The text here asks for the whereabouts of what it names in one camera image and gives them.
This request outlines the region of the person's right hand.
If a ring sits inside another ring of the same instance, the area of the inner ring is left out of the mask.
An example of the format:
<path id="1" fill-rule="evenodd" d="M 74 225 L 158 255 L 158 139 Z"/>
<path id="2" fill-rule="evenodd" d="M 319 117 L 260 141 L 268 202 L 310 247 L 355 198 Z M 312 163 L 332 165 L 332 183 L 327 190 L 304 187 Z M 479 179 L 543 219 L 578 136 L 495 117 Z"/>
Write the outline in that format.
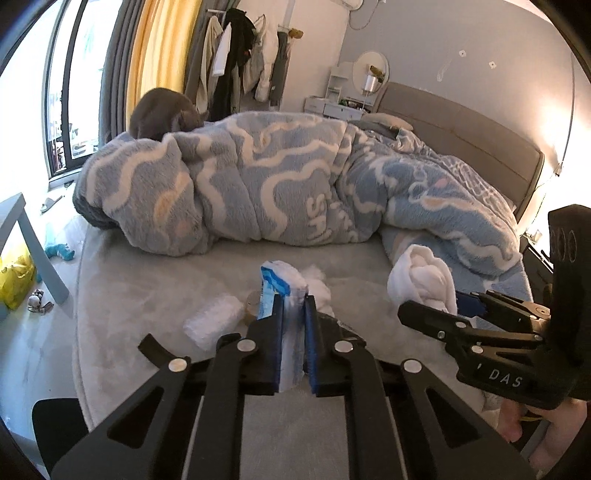
<path id="1" fill-rule="evenodd" d="M 543 478 L 558 463 L 572 444 L 587 419 L 587 403 L 567 398 L 554 410 L 543 410 L 504 399 L 497 432 L 507 442 L 517 442 L 522 434 L 522 418 L 529 411 L 549 423 L 528 461 L 538 479 Z"/>

